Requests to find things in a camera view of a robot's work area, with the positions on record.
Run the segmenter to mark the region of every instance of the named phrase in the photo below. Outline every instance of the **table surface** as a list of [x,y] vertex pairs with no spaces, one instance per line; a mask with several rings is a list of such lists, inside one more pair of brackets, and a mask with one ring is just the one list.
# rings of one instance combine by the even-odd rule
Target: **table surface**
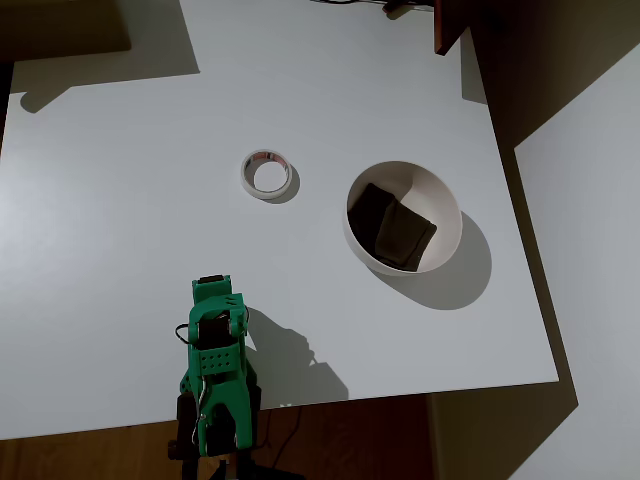
[[[459,44],[434,55],[431,13],[394,22],[377,5],[304,0],[182,12],[197,74],[100,83],[95,70],[145,52],[144,22],[132,52],[16,65],[25,96],[95,75],[35,113],[10,98],[2,438],[173,419],[187,362],[173,329],[191,280],[218,273],[252,308],[263,408],[557,380],[488,109],[461,96]],[[288,202],[242,189],[259,148],[297,170]],[[389,160],[436,173],[464,212],[437,271],[385,279],[347,246],[351,183]]]

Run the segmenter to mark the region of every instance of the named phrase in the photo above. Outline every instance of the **green 3d-printed part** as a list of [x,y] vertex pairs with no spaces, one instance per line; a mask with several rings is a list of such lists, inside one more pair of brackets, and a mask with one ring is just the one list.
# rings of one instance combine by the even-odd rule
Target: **green 3d-printed part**
[[248,310],[242,294],[231,293],[229,276],[194,280],[194,307],[189,313],[189,368],[181,394],[196,402],[194,443],[200,456],[253,446],[256,374],[247,361]]

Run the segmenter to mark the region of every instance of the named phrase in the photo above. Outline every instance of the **wire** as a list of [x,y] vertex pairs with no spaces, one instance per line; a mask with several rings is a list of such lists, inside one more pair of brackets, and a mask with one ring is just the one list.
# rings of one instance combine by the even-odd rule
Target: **wire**
[[188,327],[189,327],[189,324],[188,324],[188,323],[183,323],[183,324],[178,325],[178,326],[176,327],[176,337],[178,337],[178,338],[180,339],[180,341],[181,341],[182,343],[184,343],[185,345],[190,345],[190,343],[189,343],[189,341],[188,341],[188,340],[185,340],[185,339],[184,339],[184,338],[183,338],[183,337],[178,333],[178,331],[179,331],[179,330],[182,330],[183,328],[188,328]]
[[200,442],[198,441],[198,424],[200,420],[204,420],[200,416],[200,412],[202,412],[202,400],[204,399],[204,394],[207,392],[207,377],[202,377],[202,392],[200,392],[200,398],[196,400],[196,424],[193,427],[193,433],[191,434],[191,443],[194,445],[198,445]]
[[262,443],[260,445],[258,445],[255,448],[256,450],[260,450],[261,448],[264,448],[264,446],[269,441],[269,429],[271,428],[271,412],[273,412],[273,410],[269,410],[269,415],[267,416],[267,431],[266,431],[266,433],[264,435],[264,440],[262,441]]
[[311,0],[316,3],[328,3],[330,5],[349,5],[351,3],[360,3],[361,0],[345,0],[340,2],[339,0]]
[[291,430],[291,433],[289,434],[287,439],[284,441],[284,443],[280,447],[280,451],[278,451],[278,455],[276,455],[276,459],[273,461],[273,467],[271,468],[276,468],[276,465],[278,464],[278,460],[280,460],[280,456],[282,455],[282,452],[284,452],[284,449],[287,446],[287,443],[289,443],[289,440],[293,438],[293,436],[298,431],[298,428],[300,428],[300,417],[302,417],[302,407],[298,407],[298,419],[296,420],[296,426],[293,427],[293,430]]

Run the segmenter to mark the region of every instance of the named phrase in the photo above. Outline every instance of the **black cloth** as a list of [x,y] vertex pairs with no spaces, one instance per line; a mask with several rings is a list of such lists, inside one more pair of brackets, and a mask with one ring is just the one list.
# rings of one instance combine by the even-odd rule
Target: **black cloth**
[[387,207],[376,239],[376,257],[399,270],[415,272],[437,227],[396,199]]
[[415,272],[437,227],[370,183],[347,212],[356,240],[375,259]]
[[353,235],[369,255],[376,256],[376,238],[389,204],[395,200],[392,193],[370,183],[347,212]]

